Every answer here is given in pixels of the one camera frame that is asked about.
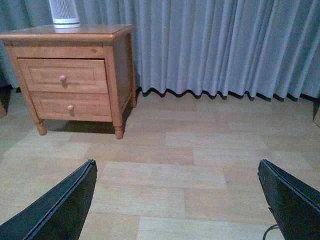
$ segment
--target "black cable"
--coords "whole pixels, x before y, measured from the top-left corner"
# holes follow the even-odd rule
[[[267,233],[268,233],[268,232],[270,232],[270,231],[273,230],[273,229],[278,229],[278,228],[279,228],[278,224],[275,224],[275,225],[272,225],[271,227],[269,227],[269,228],[264,232],[262,240],[266,240],[266,237],[267,237]]]

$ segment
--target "drawer knob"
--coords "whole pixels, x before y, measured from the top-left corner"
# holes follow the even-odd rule
[[[64,82],[65,80],[67,80],[67,77],[66,77],[66,75],[61,75],[59,77],[59,79],[60,79],[60,81]]]

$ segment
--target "wooden floor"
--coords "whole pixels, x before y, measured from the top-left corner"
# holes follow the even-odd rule
[[[305,99],[152,92],[139,95],[121,140],[88,133],[110,124],[54,120],[40,136],[12,92],[0,119],[0,224],[92,158],[98,179],[81,240],[262,239],[275,220],[257,177],[261,159],[320,190],[312,119]],[[267,239],[283,237],[276,229]]]

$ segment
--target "curtain fold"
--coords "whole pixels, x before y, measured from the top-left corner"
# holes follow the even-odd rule
[[[76,0],[83,24],[134,24],[137,85],[268,98],[320,94],[320,0]],[[47,1],[3,0],[0,31],[51,24]],[[0,67],[14,82],[0,45]]]

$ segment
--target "white container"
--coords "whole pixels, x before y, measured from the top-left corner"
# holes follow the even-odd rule
[[[49,3],[55,28],[81,27],[75,0],[49,0]]]

